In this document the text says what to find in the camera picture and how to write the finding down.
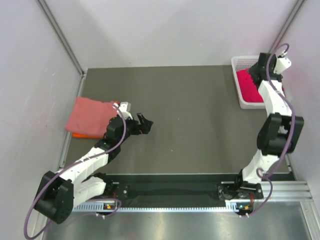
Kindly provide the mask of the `magenta t shirt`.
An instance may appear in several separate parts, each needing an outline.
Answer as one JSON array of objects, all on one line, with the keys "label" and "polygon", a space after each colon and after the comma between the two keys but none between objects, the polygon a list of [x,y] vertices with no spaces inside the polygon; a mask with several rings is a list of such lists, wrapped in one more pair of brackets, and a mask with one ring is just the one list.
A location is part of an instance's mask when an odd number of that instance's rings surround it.
[{"label": "magenta t shirt", "polygon": [[248,103],[263,103],[263,99],[260,96],[251,75],[248,73],[248,70],[243,69],[237,71],[236,76],[243,100]]}]

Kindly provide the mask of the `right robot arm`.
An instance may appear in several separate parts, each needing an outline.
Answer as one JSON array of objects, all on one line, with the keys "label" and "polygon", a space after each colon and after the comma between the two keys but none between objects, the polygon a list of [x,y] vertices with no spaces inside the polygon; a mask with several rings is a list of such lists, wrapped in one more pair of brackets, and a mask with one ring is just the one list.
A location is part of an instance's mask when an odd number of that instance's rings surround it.
[{"label": "right robot arm", "polygon": [[257,151],[250,163],[235,179],[233,192],[239,198],[260,196],[261,181],[271,175],[285,156],[292,153],[304,126],[304,118],[296,116],[283,90],[282,73],[292,65],[283,52],[260,53],[247,72],[262,98],[267,118],[256,139]]}]

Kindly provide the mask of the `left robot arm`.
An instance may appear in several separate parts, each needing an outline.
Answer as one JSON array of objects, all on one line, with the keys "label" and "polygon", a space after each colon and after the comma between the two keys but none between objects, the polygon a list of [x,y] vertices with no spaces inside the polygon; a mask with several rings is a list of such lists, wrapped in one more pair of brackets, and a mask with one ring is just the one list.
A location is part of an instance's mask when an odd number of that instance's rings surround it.
[{"label": "left robot arm", "polygon": [[121,151],[121,144],[130,136],[147,135],[153,121],[143,114],[138,119],[122,113],[113,117],[104,136],[87,154],[68,167],[45,173],[40,181],[33,209],[51,221],[61,224],[72,210],[96,197],[109,198],[114,191],[111,183],[94,172],[109,164]]}]

